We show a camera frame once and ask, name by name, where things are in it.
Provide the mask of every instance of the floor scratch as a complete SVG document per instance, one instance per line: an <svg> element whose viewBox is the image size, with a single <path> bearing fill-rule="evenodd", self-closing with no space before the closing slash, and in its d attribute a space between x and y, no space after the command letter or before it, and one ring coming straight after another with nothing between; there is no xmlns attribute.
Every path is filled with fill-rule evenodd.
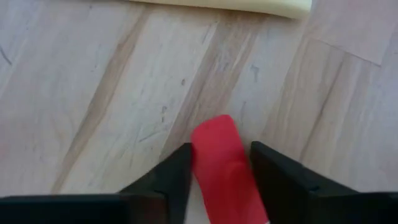
<svg viewBox="0 0 398 224"><path fill-rule="evenodd" d="M143 137L142 139L138 140L138 142L142 142L145 141L146 139L149 139L150 137L154 136L155 134L159 133L160 131L155 131L151 134L149 134L148 136Z"/></svg>
<svg viewBox="0 0 398 224"><path fill-rule="evenodd" d="M4 52L4 50L2 49L1 46L0 46L0 53L1 53L2 57L5 59L5 61L6 61L9 65L12 65L12 62L9 60L9 58L7 57L6 53Z"/></svg>

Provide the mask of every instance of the wood grain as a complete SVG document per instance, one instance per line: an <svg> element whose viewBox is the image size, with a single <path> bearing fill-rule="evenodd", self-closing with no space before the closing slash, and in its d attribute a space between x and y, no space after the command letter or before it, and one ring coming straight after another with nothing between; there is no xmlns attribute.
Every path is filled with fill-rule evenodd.
<svg viewBox="0 0 398 224"><path fill-rule="evenodd" d="M202 121L356 190L397 190L397 1L301 21L122 1L0 2L0 195L116 192ZM187 223L208 223L194 181Z"/></svg>
<svg viewBox="0 0 398 224"><path fill-rule="evenodd" d="M307 35L380 65L397 14L396 0L315 0Z"/></svg>

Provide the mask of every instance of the cream-colored object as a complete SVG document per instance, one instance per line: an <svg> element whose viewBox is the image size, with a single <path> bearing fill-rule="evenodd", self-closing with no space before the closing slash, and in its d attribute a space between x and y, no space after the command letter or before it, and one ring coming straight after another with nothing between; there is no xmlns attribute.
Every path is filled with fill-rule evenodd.
<svg viewBox="0 0 398 224"><path fill-rule="evenodd" d="M213 7L252 12L264 12L293 19L305 17L312 0L132 0L181 6Z"/></svg>

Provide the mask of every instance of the red object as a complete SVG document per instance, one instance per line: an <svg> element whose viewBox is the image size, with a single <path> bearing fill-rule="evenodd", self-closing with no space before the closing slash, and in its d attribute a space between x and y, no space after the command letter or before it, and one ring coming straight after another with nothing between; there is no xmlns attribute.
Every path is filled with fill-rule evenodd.
<svg viewBox="0 0 398 224"><path fill-rule="evenodd" d="M229 115L199 125L192 133L193 172L212 224L265 224L266 211Z"/></svg>

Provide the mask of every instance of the black plastic part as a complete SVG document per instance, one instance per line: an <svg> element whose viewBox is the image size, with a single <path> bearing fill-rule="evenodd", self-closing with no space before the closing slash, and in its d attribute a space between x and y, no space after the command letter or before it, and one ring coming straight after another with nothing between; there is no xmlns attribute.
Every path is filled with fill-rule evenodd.
<svg viewBox="0 0 398 224"><path fill-rule="evenodd" d="M183 224L191 155L184 144L118 194L0 198L0 223Z"/></svg>
<svg viewBox="0 0 398 224"><path fill-rule="evenodd" d="M56 195L0 200L0 223L167 223L166 199L145 195Z"/></svg>
<svg viewBox="0 0 398 224"><path fill-rule="evenodd" d="M359 193L252 142L254 178L272 224L398 223L397 193Z"/></svg>
<svg viewBox="0 0 398 224"><path fill-rule="evenodd" d="M169 223L183 223L191 187L192 145L185 143L168 159L120 191L158 192L167 197Z"/></svg>

